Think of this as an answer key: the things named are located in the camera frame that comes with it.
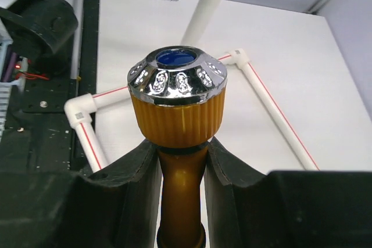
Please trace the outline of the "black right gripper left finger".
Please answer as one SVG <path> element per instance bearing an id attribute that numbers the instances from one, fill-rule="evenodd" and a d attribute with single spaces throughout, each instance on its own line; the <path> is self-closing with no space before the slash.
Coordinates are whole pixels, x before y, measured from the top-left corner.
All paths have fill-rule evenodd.
<path id="1" fill-rule="evenodd" d="M 153 247 L 161 174 L 141 142 L 89 177 L 1 174 L 2 247 Z"/>

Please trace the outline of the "white PVC pipe frame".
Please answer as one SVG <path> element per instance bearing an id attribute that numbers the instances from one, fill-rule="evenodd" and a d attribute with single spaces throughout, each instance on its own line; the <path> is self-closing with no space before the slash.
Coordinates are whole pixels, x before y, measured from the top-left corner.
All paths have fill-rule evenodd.
<path id="1" fill-rule="evenodd" d="M 180 45 L 196 47 L 220 1 L 199 0 Z M 317 164 L 249 62 L 246 53 L 242 49 L 236 49 L 217 60 L 225 67 L 234 64 L 242 71 L 302 167 L 305 170 L 316 170 Z M 131 99 L 128 85 L 99 94 L 85 94 L 65 103 L 64 110 L 69 124 L 75 130 L 89 165 L 95 172 L 105 168 L 109 162 L 92 129 L 91 114 L 126 99 Z"/>

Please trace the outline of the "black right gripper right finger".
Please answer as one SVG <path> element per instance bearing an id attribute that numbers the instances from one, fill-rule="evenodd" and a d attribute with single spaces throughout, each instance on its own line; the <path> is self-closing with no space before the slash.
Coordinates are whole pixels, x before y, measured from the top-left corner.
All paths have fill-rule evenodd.
<path id="1" fill-rule="evenodd" d="M 211 247 L 370 247 L 371 173 L 262 174 L 217 140 L 205 171 Z"/>

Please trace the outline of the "yellow water faucet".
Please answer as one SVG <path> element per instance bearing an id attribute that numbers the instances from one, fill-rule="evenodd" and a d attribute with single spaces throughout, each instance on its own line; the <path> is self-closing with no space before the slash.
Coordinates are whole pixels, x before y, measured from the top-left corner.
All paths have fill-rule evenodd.
<path id="1" fill-rule="evenodd" d="M 156 49 L 127 74 L 142 135 L 154 144 L 163 186 L 159 247 L 204 247 L 200 184 L 221 126 L 227 69 L 192 46 Z"/>

